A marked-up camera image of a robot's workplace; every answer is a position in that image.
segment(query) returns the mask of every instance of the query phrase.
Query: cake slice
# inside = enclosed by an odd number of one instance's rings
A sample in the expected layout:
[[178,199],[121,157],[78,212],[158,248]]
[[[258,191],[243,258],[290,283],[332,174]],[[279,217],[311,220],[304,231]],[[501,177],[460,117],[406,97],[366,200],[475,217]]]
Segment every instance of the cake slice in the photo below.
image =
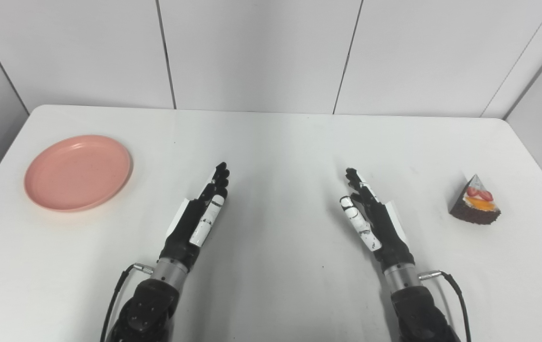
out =
[[491,224],[499,214],[501,210],[495,205],[493,195],[484,188],[478,175],[467,182],[451,209],[452,216],[479,225]]

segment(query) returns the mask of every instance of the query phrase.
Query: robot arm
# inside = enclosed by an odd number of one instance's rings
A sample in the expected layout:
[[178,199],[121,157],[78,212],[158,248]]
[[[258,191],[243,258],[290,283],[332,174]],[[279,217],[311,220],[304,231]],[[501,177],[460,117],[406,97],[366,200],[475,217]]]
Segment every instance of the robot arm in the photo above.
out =
[[138,284],[134,296],[121,309],[108,338],[105,337],[104,324],[102,340],[166,342],[171,338],[171,318],[178,306],[184,281],[223,207],[227,197],[228,176],[227,164],[222,162],[216,167],[201,195],[182,203],[170,226],[170,229],[174,229],[165,241],[155,268],[148,269],[148,273],[152,273],[151,277]]
[[[401,229],[401,226],[393,205],[380,203],[371,186],[355,169],[347,169],[346,177],[349,186],[357,193],[341,198],[341,207],[381,265],[381,271],[390,287],[401,340],[459,342],[444,314],[434,305],[432,294],[419,280],[415,258],[397,231],[397,227]],[[365,222],[364,216],[354,201],[364,207],[371,224],[362,223]]]

